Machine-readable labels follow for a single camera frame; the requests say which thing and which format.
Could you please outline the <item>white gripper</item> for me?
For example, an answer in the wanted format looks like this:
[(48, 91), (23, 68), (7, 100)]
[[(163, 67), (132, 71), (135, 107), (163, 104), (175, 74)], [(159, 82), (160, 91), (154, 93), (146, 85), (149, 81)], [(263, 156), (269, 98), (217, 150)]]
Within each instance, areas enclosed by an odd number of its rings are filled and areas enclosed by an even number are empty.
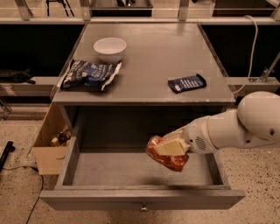
[(158, 143), (154, 147), (155, 152), (160, 156), (183, 156), (189, 149), (197, 154), (215, 153), (218, 149), (210, 139), (208, 119), (209, 116), (195, 119), (186, 126), (164, 135), (164, 138), (173, 139)]

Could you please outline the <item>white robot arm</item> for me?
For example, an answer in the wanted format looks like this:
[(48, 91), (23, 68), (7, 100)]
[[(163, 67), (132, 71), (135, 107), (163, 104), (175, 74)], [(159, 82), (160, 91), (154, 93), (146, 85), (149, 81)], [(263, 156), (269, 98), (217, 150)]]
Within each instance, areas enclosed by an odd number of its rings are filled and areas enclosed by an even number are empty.
[(215, 153), (225, 147), (260, 148), (280, 143), (280, 96), (254, 92), (237, 108), (193, 120), (165, 135), (154, 146), (159, 155), (182, 156), (187, 151)]

